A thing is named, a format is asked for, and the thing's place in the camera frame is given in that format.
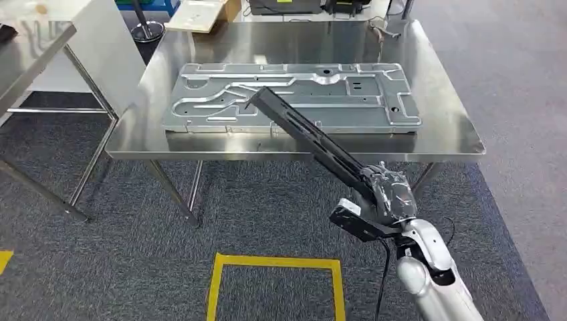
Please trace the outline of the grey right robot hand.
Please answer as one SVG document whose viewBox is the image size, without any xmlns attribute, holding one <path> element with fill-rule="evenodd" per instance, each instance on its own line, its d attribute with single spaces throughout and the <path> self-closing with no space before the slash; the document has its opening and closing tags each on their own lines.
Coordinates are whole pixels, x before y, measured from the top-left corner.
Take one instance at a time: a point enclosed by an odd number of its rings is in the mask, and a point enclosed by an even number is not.
<svg viewBox="0 0 567 321">
<path fill-rule="evenodd" d="M 376 201 L 352 193 L 362 218 L 389 226 L 416 216 L 417 204 L 404 173 L 387 169 L 384 163 L 368 165 L 360 173 Z"/>
</svg>

